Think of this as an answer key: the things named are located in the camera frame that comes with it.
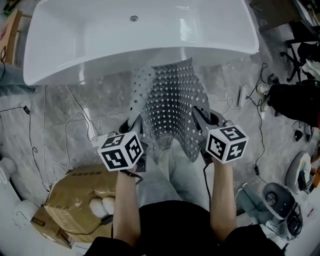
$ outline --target white cotton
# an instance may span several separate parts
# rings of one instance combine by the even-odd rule
[[[98,218],[103,218],[108,215],[100,198],[93,198],[89,203],[89,207],[92,213]]]
[[[115,211],[115,199],[113,197],[106,197],[102,199],[102,203],[107,213],[113,215]]]

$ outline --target black chair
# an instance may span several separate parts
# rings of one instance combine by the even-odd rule
[[[298,48],[298,55],[300,57],[300,61],[298,60],[296,53],[292,47],[291,44],[288,45],[288,48],[291,49],[293,57],[288,55],[286,52],[281,52],[280,55],[281,57],[286,56],[289,61],[292,62],[293,64],[293,72],[290,76],[290,78],[287,78],[286,81],[290,83],[292,79],[294,78],[295,74],[297,73],[298,75],[298,80],[301,82],[301,67],[306,64],[306,60],[310,61],[316,61],[320,62],[320,46],[315,44],[308,44],[305,42],[302,42]],[[308,79],[314,78],[311,74],[305,73],[308,77]]]
[[[293,63],[293,72],[290,78],[287,79],[287,82],[290,83],[294,78],[295,74],[298,75],[298,80],[301,82],[301,67],[306,63],[306,60],[320,62],[320,48],[317,44],[308,44],[305,42],[317,42],[319,38],[311,33],[306,26],[301,21],[295,21],[290,23],[290,27],[293,33],[294,39],[287,40],[285,44],[292,51],[293,58],[289,56],[286,52],[281,52],[280,55],[282,57],[286,56]],[[315,33],[320,32],[320,26],[312,27]],[[298,48],[298,55],[300,57],[300,61],[296,56],[296,53],[292,47],[292,44],[301,43]],[[305,73],[308,79],[314,79],[314,77]]]

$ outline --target person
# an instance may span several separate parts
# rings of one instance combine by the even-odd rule
[[[307,84],[271,86],[266,102],[287,118],[320,128],[320,87]]]
[[[118,173],[113,238],[97,237],[85,255],[284,255],[259,225],[237,228],[232,166],[212,159],[209,209],[195,185],[198,177],[188,176],[192,164],[179,149],[177,155],[177,147],[170,148],[169,166],[174,170],[169,179],[161,170],[154,171],[150,157],[138,185],[135,178]],[[128,171],[135,173],[136,167]]]

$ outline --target black and white cube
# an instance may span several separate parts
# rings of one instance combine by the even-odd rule
[[[209,130],[205,150],[225,164],[243,157],[249,137],[239,125]]]
[[[109,171],[133,168],[143,152],[135,131],[108,137],[98,148],[99,156]]]

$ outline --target white bathtub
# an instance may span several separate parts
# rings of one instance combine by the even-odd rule
[[[42,0],[23,77],[28,85],[73,84],[190,57],[212,66],[258,49],[243,0]]]

